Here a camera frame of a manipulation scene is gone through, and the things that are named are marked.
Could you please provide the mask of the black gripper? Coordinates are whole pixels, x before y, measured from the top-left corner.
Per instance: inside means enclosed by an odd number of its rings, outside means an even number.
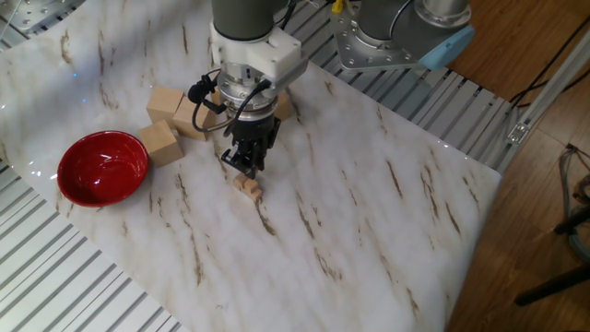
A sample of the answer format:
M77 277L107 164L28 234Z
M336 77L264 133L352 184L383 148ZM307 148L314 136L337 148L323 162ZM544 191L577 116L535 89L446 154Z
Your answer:
M254 180L257 171L265 169L267 151L274 146L280 125L281 121L275 115L256 121L237 121L230 130L232 143L254 143L253 159L240 152L238 145L234 145L221 155L221 160Z

